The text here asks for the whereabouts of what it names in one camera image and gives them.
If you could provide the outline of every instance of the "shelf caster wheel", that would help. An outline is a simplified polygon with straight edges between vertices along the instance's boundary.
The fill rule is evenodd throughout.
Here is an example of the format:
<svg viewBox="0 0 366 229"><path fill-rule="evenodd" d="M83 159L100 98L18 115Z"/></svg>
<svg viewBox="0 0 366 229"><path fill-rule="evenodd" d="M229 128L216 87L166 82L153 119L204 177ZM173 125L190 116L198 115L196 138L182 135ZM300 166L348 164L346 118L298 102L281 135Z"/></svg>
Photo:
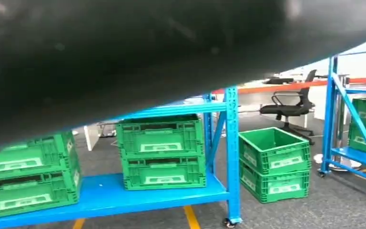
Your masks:
<svg viewBox="0 0 366 229"><path fill-rule="evenodd" d="M232 223L228 218L224 219L222 221L222 224L226 227L226 228L235 228L236 225L238 225L237 223Z"/></svg>
<svg viewBox="0 0 366 229"><path fill-rule="evenodd" d="M325 178L325 177L326 177L326 173L324 173L324 172L318 172L318 175L319 175L321 178Z"/></svg>

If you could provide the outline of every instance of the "floor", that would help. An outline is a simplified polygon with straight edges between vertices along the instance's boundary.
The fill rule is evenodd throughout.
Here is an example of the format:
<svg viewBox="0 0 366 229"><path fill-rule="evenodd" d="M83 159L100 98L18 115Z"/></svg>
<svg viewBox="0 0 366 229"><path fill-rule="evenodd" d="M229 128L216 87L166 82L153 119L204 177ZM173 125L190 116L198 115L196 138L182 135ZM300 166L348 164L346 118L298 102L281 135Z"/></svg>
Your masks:
<svg viewBox="0 0 366 229"><path fill-rule="evenodd" d="M281 125L271 116L240 114L240 131ZM322 149L322 138L319 135L322 135L323 122L313 119L310 114L308 126L317 135L314 138L316 144L311 147L312 155L319 154ZM112 146L113 138L101 138L91 152L87 151L82 134L75 138L84 175L120 172L117 147ZM225 141L221 141L217 155L217 174L223 183L226 182L224 149ZM237 228L366 229L366 180L349 173L336 173L322 179L315 173L318 166L314 163L308 198L260 204L242 188L244 222ZM225 204L212 203L16 229L218 229L224 228L221 221L225 216Z"/></svg>

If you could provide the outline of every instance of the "blue metal shelf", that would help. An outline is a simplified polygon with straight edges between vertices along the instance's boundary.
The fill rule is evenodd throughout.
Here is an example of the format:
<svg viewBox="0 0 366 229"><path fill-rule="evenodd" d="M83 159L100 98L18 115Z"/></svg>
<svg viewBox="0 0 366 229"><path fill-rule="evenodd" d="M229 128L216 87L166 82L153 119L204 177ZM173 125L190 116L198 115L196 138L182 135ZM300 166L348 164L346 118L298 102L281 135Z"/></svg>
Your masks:
<svg viewBox="0 0 366 229"><path fill-rule="evenodd" d="M353 55L353 54L362 54L366 52L356 52L356 53L348 53L346 55ZM360 88L346 88L344 87L343 82L341 81L339 76L337 75L337 66L338 66L338 56L332 57L329 59L329 74L327 79L327 92L326 92L326 113L325 113L325 129L324 129L324 137L323 137L323 162L321 164L321 168L319 172L322 176L330 172L329 165L332 164L336 167L340 167L346 169L350 172L358 174L362 177L366 178L366 174L362 173L358 170L355 170L351 167L342 165L341 163L333 160L333 156L343 156L349 158L351 160L360 162L366 165L366 153L361 152L358 150L351 149L349 147L340 147L336 146L341 143L341 137L343 133L337 133L336 141L334 141L334 128L339 127L342 125L342 118L338 118L335 122L335 104L343 103L347 106L350 111L350 114L354 120L354 123L359 128L362 133L364 140L366 141L366 127L363 124L356 108L353 106L351 102L351 98L348 94L356 94L356 93L365 93L366 94L366 87Z"/></svg>
<svg viewBox="0 0 366 229"><path fill-rule="evenodd" d="M158 106L155 108L143 110L140 112L128 114L118 117L120 119L129 118L145 118L145 117L159 117L159 116L171 116L171 115L188 115L196 113L209 113L209 112L221 112L226 110L225 102L208 102L206 100L198 101L195 104L184 104L183 101L179 101L173 104L165 106Z"/></svg>
<svg viewBox="0 0 366 229"><path fill-rule="evenodd" d="M85 177L79 204L0 218L0 228L20 227L95 216L110 216L187 204L224 201L230 193L212 173L207 187L126 191L122 174Z"/></svg>
<svg viewBox="0 0 366 229"><path fill-rule="evenodd" d="M121 174L85 177L79 204L3 217L0 218L0 228L109 216L217 201L227 202L227 218L232 223L242 222L240 214L237 95L237 88L230 87L225 90L224 102L213 102L212 95L206 94L192 100L178 101L115 119L203 113L205 154L208 171L206 187L126 191ZM215 129L213 127L212 112L219 112ZM224 123L226 123L226 158L228 158L226 161L226 187L221 184L214 173L215 155Z"/></svg>
<svg viewBox="0 0 366 229"><path fill-rule="evenodd" d="M332 154L347 157L353 161L358 161L366 165L366 153L349 147L334 148Z"/></svg>

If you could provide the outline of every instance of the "black object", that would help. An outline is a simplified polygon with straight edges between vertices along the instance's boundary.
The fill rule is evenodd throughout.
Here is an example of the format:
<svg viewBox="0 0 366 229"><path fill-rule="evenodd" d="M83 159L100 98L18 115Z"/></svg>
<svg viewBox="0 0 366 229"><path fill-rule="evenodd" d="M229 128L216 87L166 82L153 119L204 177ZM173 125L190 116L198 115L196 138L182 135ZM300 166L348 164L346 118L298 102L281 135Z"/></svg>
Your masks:
<svg viewBox="0 0 366 229"><path fill-rule="evenodd" d="M0 0L0 145L364 42L366 0Z"/></svg>
<svg viewBox="0 0 366 229"><path fill-rule="evenodd" d="M277 78L277 79L269 79L265 82L265 84L285 84L294 82L294 78Z"/></svg>
<svg viewBox="0 0 366 229"><path fill-rule="evenodd" d="M339 76L348 76L349 74L339 74ZM327 79L327 75L316 75L315 78Z"/></svg>
<svg viewBox="0 0 366 229"><path fill-rule="evenodd" d="M305 82L312 82L315 78L316 70L312 70L308 76L306 77ZM303 88L299 92L291 92L291 91L282 91L282 92L274 92L272 96L272 101L275 103L275 105L266 105L260 108L261 114L276 114L276 120L281 120L282 116L285 116L285 122L284 126L281 128L287 132L296 134L298 136L301 136L305 139L308 139L309 144L313 145L315 144L312 139L301 132L308 132L309 136L313 136L314 132L312 130L299 128L299 127L293 127L290 128L290 123L288 121L288 117L293 116L301 116L306 115L309 113L309 110L313 108L315 105L309 101L308 99L309 94L309 88ZM296 105L286 105L283 104L278 97L280 96L297 96L300 99L300 102Z"/></svg>

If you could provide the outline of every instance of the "shelf post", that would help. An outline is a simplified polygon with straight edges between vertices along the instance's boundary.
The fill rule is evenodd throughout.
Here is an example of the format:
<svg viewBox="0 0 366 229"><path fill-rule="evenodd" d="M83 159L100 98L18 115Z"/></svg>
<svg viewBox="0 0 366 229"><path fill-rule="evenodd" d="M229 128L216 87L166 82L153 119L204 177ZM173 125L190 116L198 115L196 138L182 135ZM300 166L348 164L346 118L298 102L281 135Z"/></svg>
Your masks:
<svg viewBox="0 0 366 229"><path fill-rule="evenodd" d="M332 139L334 124L334 106L336 101L336 86L333 81L333 73L337 72L337 56L329 58L329 73L327 75L326 88L326 111L325 111L325 128L323 132L322 145L322 164L320 171L329 172L329 161L332 159Z"/></svg>
<svg viewBox="0 0 366 229"><path fill-rule="evenodd" d="M210 103L212 101L212 95L211 93L205 94L203 95L203 99L207 102ZM204 125L204 153L206 155L207 160L210 160L211 157L209 157L210 153L211 153L211 147L212 147L212 142L213 142L213 114L208 112L208 113L203 113L203 125ZM211 166L211 172L214 173L214 167Z"/></svg>
<svg viewBox="0 0 366 229"><path fill-rule="evenodd" d="M240 180L239 180L239 145L238 145L238 90L230 87L225 90L226 99L226 161L227 161L227 189L228 218L232 223L239 223L241 219Z"/></svg>

